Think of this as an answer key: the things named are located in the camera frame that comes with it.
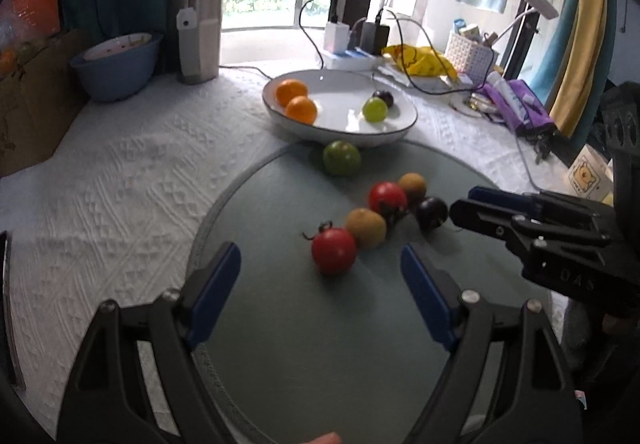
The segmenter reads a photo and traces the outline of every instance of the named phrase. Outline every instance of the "white plate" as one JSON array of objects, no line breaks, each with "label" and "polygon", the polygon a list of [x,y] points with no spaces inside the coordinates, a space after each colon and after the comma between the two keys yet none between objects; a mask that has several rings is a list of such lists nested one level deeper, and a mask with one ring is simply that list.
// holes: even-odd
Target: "white plate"
[{"label": "white plate", "polygon": [[[313,125],[305,125],[284,115],[276,100],[276,88],[286,79],[298,79],[309,88],[309,98],[318,107]],[[376,90],[388,90],[394,106],[384,121],[369,123],[362,106]],[[262,100],[274,121],[293,134],[327,145],[341,139],[361,148],[377,147],[399,141],[415,125],[417,110],[399,90],[373,81],[371,76],[340,70],[303,70],[289,72],[264,86]]]},{"label": "white plate", "polygon": [[88,62],[93,60],[99,60],[100,58],[106,58],[112,54],[119,52],[125,52],[126,50],[133,49],[137,46],[143,46],[151,40],[149,33],[133,33],[126,34],[125,36],[119,36],[117,38],[111,38],[106,42],[98,44],[91,49],[88,49],[83,58]]}]

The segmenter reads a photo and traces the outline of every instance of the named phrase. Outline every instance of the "finger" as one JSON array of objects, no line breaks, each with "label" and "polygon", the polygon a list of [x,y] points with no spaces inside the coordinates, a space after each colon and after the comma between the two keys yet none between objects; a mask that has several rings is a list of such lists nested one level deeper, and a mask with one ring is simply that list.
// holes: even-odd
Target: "finger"
[{"label": "finger", "polygon": [[317,439],[313,439],[311,442],[307,444],[342,444],[342,439],[337,433],[327,433],[326,435],[322,435]]}]

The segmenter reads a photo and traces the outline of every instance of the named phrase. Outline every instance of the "white tag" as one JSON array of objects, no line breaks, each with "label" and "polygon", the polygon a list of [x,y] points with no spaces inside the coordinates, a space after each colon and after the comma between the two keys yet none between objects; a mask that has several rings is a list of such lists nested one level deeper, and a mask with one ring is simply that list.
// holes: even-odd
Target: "white tag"
[{"label": "white tag", "polygon": [[183,8],[175,18],[178,31],[194,30],[198,27],[198,15],[193,8]]}]

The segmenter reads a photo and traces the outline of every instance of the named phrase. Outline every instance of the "cardboard box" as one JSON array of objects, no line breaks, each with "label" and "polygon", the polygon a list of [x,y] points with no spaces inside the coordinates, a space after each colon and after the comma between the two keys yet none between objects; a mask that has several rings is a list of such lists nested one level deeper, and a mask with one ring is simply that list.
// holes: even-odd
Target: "cardboard box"
[{"label": "cardboard box", "polygon": [[0,177],[49,159],[88,100],[69,60],[88,47],[73,30],[0,80]]}]

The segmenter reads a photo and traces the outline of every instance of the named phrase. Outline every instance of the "white tablecloth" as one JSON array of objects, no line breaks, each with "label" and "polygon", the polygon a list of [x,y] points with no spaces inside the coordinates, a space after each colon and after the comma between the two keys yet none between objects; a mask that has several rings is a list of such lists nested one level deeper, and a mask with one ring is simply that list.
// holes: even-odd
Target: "white tablecloth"
[{"label": "white tablecloth", "polygon": [[[272,75],[309,68],[260,66]],[[222,70],[194,87],[174,76],[155,78],[129,100],[89,103],[49,161],[0,179],[0,229],[13,231],[21,395],[48,431],[101,300],[126,306],[180,287],[193,237],[218,195],[242,170],[292,141],[271,125],[264,83],[243,70]],[[447,98],[417,95],[414,102],[419,119],[411,139],[454,155],[503,189],[532,190],[506,128],[453,111]],[[532,148],[524,150],[537,184],[562,190],[564,165],[552,156],[536,166]],[[159,420],[170,427],[158,378],[145,374]]]}]

